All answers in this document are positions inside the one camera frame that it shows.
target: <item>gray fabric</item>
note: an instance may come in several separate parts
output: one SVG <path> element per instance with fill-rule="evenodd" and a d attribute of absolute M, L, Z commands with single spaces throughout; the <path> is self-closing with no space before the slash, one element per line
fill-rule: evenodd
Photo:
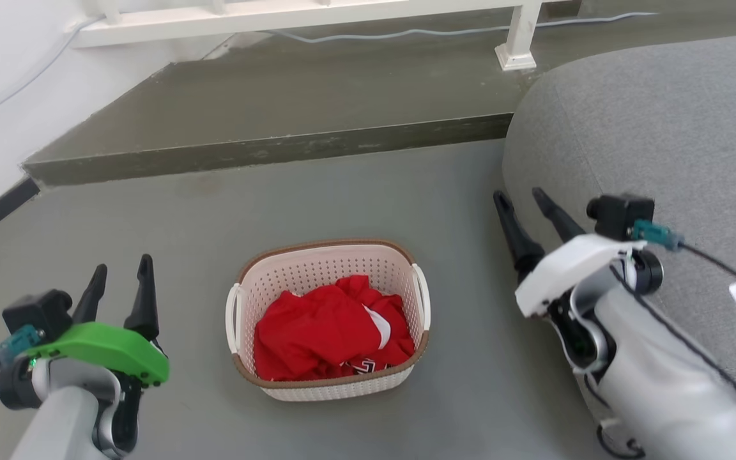
<path fill-rule="evenodd" d="M 736 37 L 620 50 L 547 73 L 516 111 L 503 175 L 547 249 L 560 241 L 532 187 L 590 230 L 590 198 L 635 192 L 656 199 L 656 221 L 736 267 Z M 654 300 L 736 378 L 733 279 L 691 254 L 656 252 L 666 279 Z"/>

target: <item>white cable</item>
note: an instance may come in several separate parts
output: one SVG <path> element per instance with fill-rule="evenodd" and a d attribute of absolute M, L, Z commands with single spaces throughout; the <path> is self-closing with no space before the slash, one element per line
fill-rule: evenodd
<path fill-rule="evenodd" d="M 89 26 L 90 24 L 100 20 L 102 17 L 96 17 L 92 19 L 85 20 L 84 22 L 81 22 L 79 24 L 76 24 L 76 26 L 73 27 L 72 32 L 70 33 L 69 37 L 65 40 L 64 44 L 61 46 L 61 48 L 58 50 L 58 52 L 50 58 L 50 61 L 47 62 L 47 64 L 44 64 L 38 72 L 34 73 L 33 75 L 29 75 L 27 81 L 25 81 L 23 84 L 21 84 L 16 90 L 11 91 L 11 93 L 3 94 L 0 96 L 0 105 L 4 104 L 5 102 L 9 101 L 9 99 L 18 93 L 20 93 L 21 90 L 27 87 L 27 85 L 31 84 L 35 79 L 39 77 L 42 73 L 44 73 L 45 70 L 49 69 L 51 65 L 53 65 L 56 60 L 58 60 L 59 56 L 61 56 L 61 53 L 64 52 L 65 49 L 67 49 L 67 46 L 70 46 L 70 42 L 73 41 L 73 38 L 75 38 L 76 35 L 79 34 L 79 31 L 81 29 L 84 29 L 85 27 Z"/>
<path fill-rule="evenodd" d="M 593 24 L 602 22 L 613 22 L 616 20 L 622 20 L 628 17 L 649 17 L 649 15 L 657 15 L 657 13 L 645 13 L 645 12 L 632 12 L 617 15 L 616 17 L 593 17 L 593 18 L 580 18 L 580 19 L 567 19 L 567 20 L 555 20 L 552 22 L 540 22 L 535 27 L 554 27 L 554 26 L 568 26 L 569 24 Z M 406 35 L 412 34 L 423 34 L 423 35 L 437 35 L 439 37 L 452 37 L 455 35 L 469 35 L 469 34 L 480 34 L 484 32 L 496 32 L 499 30 L 509 30 L 510 26 L 497 26 L 487 27 L 485 29 L 465 29 L 465 30 L 449 30 L 447 32 L 440 32 L 438 30 L 424 30 L 424 29 L 410 29 L 404 32 L 396 32 L 396 34 L 386 35 L 332 35 L 330 37 L 321 38 L 305 38 L 299 35 L 285 32 L 284 30 L 266 30 L 268 34 L 281 35 L 286 38 L 292 38 L 303 43 L 323 43 L 332 42 L 334 40 L 385 40 L 387 38 L 399 38 Z"/>
<path fill-rule="evenodd" d="M 536 24 L 535 27 L 568 26 L 569 24 L 595 24 L 595 23 L 602 23 L 602 22 L 613 22 L 613 21 L 622 20 L 628 17 L 648 17 L 649 15 L 657 15 L 657 13 L 631 12 L 631 13 L 624 13 L 622 15 L 617 15 L 616 17 L 594 17 L 594 18 L 556 20 L 552 22 L 541 22 L 541 23 Z M 85 20 L 84 22 L 76 24 L 76 26 L 73 27 L 73 31 L 70 33 L 68 38 L 65 40 L 64 45 L 58 50 L 58 52 L 55 55 L 53 55 L 52 59 L 50 59 L 50 61 L 47 62 L 47 64 L 44 64 L 41 67 L 41 70 L 38 70 L 38 72 L 34 73 L 33 75 L 30 75 L 27 81 L 23 85 L 20 85 L 15 91 L 11 91 L 11 93 L 1 96 L 0 105 L 4 104 L 5 102 L 9 101 L 9 99 L 11 99 L 13 96 L 20 93 L 21 90 L 23 90 L 33 81 L 35 81 L 35 79 L 37 79 L 42 73 L 44 73 L 45 70 L 49 69 L 50 66 L 53 65 L 56 62 L 56 60 L 58 60 L 59 56 L 61 56 L 61 53 L 64 52 L 64 50 L 67 49 L 67 47 L 70 46 L 70 43 L 73 41 L 73 38 L 75 38 L 75 36 L 79 34 L 79 31 L 81 31 L 81 29 L 84 29 L 85 27 L 90 26 L 90 24 L 93 24 L 101 20 L 102 18 L 103 18 L 103 15 L 101 15 L 100 17 L 91 18 L 89 20 Z M 411 30 L 406 30 L 404 32 L 398 32 L 397 34 L 332 35 L 330 37 L 321 37 L 321 38 L 304 38 L 298 35 L 291 34 L 289 32 L 284 32 L 283 30 L 266 30 L 266 32 L 272 35 L 281 35 L 283 37 L 292 38 L 292 39 L 301 41 L 303 43 L 323 43 L 323 42 L 330 42 L 334 40 L 383 40 L 386 38 L 404 37 L 405 35 L 411 35 L 411 34 L 424 34 L 424 35 L 437 35 L 439 37 L 452 37 L 455 35 L 481 34 L 484 32 L 494 32 L 497 30 L 508 30 L 508 29 L 509 29 L 509 26 L 487 27 L 485 29 L 450 30 L 447 32 L 440 32 L 438 30 L 411 29 Z"/>

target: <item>gray arm cover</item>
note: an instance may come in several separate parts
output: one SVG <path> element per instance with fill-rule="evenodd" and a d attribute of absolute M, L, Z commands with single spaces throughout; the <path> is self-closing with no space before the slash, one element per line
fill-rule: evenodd
<path fill-rule="evenodd" d="M 736 460 L 733 388 L 621 286 L 598 300 L 595 316 L 617 344 L 598 393 L 647 454 Z"/>
<path fill-rule="evenodd" d="M 55 391 L 44 401 L 11 460 L 107 460 L 93 445 L 98 400 L 78 387 Z"/>

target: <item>railing post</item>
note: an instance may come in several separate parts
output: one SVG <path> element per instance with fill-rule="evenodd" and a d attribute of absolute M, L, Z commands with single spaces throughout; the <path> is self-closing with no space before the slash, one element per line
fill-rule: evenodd
<path fill-rule="evenodd" d="M 118 11 L 118 0 L 98 0 L 98 7 L 107 18 L 107 23 L 114 26 L 121 22 L 121 13 Z"/>
<path fill-rule="evenodd" d="M 513 11 L 513 20 L 507 34 L 507 43 L 496 47 L 496 55 L 503 70 L 532 69 L 535 60 L 530 52 L 532 34 L 538 21 L 541 0 L 524 0 Z"/>
<path fill-rule="evenodd" d="M 214 14 L 222 15 L 226 14 L 226 0 L 212 0 L 212 11 Z"/>

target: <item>laundry basket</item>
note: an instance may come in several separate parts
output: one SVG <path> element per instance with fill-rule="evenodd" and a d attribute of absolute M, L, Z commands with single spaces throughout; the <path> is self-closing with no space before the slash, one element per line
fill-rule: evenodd
<path fill-rule="evenodd" d="M 391 369 L 315 381 L 265 381 L 254 369 L 254 326 L 283 291 L 304 295 L 342 277 L 365 274 L 371 287 L 398 294 L 417 351 Z M 234 366 L 246 380 L 283 401 L 351 398 L 389 390 L 403 383 L 427 346 L 430 297 L 422 270 L 411 254 L 388 241 L 321 241 L 274 250 L 249 262 L 226 302 L 226 337 Z"/>

